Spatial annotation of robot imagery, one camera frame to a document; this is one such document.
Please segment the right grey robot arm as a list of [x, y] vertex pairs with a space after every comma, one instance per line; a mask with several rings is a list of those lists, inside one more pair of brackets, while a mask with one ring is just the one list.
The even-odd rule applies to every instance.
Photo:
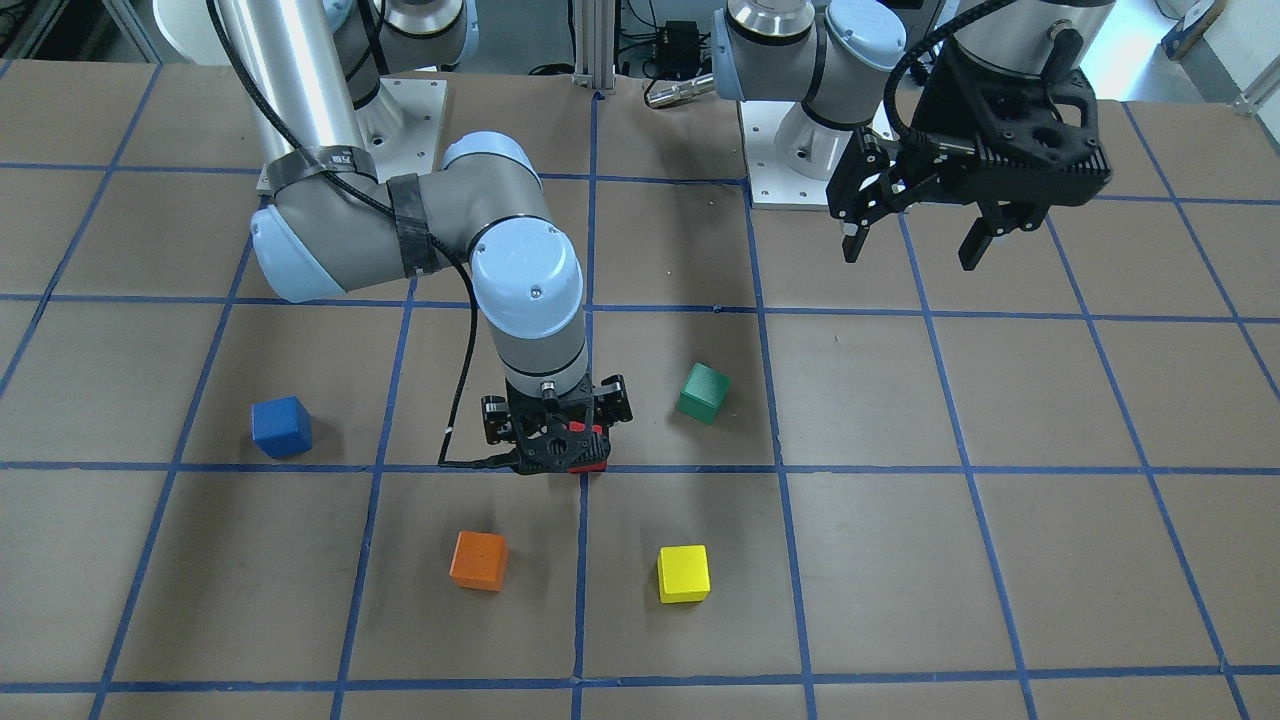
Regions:
[[250, 233], [275, 293], [301, 304], [454, 270], [468, 341], [486, 323], [504, 368], [506, 392], [484, 397], [481, 414], [486, 442], [508, 450], [440, 451], [438, 465], [604, 469], [611, 428], [634, 416], [628, 393], [621, 375], [591, 380], [582, 266], [524, 149], [472, 132], [436, 170], [380, 178], [317, 3], [209, 1], [206, 13], [264, 123], [271, 200]]

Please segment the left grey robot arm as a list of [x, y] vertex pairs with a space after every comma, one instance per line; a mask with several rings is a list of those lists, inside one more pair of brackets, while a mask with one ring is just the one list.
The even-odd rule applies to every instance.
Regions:
[[964, 1], [908, 42], [878, 1], [727, 1], [710, 35], [716, 92], [787, 101], [850, 140], [827, 181], [846, 263], [870, 228], [919, 202], [975, 205], [957, 250], [1034, 231], [1112, 179], [1094, 90], [1080, 67], [1111, 1]]

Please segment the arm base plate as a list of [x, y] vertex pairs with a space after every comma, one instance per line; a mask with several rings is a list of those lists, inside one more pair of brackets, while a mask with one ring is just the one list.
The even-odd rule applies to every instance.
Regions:
[[381, 79], [378, 92], [355, 109], [365, 149], [360, 174], [379, 182], [430, 174], [436, 168], [447, 97], [443, 79]]
[[818, 124], [800, 102], [739, 104], [753, 204], [763, 209], [826, 211], [826, 188], [851, 138]]

